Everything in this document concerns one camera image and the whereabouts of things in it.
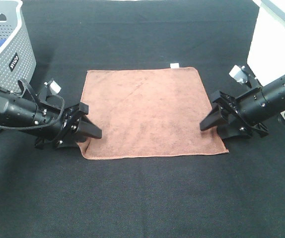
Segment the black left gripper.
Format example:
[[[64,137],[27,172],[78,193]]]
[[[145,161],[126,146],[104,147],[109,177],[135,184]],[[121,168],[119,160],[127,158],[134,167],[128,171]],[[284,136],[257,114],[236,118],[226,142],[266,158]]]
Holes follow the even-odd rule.
[[[46,146],[51,146],[55,149],[79,148],[86,150],[89,147],[90,138],[102,138],[102,130],[86,117],[88,112],[89,106],[82,102],[66,108],[60,119],[60,124],[52,126],[52,129],[58,131],[55,131],[54,138],[46,139],[38,136],[35,139],[34,147],[43,149]]]

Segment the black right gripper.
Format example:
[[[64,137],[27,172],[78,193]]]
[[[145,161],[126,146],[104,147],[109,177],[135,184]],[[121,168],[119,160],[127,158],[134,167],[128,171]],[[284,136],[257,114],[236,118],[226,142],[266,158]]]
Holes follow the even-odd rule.
[[[239,112],[239,104],[236,99],[221,91],[212,95],[213,108],[210,113],[200,122],[200,131],[217,127],[221,139],[235,137],[251,138],[254,133],[260,137],[269,135],[267,127],[259,122],[250,125]]]

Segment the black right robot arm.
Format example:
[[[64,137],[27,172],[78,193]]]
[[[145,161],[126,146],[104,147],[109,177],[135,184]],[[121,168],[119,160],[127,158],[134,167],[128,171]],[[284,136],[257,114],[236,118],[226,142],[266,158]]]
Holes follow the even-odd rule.
[[[250,90],[239,97],[221,91],[212,94],[213,108],[200,122],[201,131],[216,127],[221,139],[269,134],[263,122],[285,111],[285,75],[266,86],[248,73],[245,76]]]

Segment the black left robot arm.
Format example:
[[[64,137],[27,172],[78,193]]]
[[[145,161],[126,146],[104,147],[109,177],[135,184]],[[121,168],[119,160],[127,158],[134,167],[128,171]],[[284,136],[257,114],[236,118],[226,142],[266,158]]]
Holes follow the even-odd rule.
[[[66,107],[63,97],[50,92],[51,82],[39,94],[26,80],[17,83],[18,92],[0,87],[0,129],[35,136],[34,146],[38,149],[47,145],[76,147],[88,138],[102,137],[102,130],[87,118],[87,104]]]

